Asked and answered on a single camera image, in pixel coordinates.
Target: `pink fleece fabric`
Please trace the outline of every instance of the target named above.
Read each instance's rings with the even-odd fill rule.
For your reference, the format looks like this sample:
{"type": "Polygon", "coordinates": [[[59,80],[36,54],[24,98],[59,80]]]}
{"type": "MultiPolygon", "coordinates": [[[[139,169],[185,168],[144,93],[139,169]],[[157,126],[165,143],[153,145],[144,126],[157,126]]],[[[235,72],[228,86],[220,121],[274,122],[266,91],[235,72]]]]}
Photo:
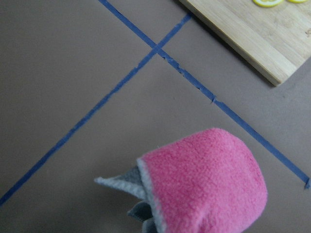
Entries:
{"type": "Polygon", "coordinates": [[[267,202],[251,151],[222,129],[149,152],[138,166],[159,233],[241,233],[267,202]]]}

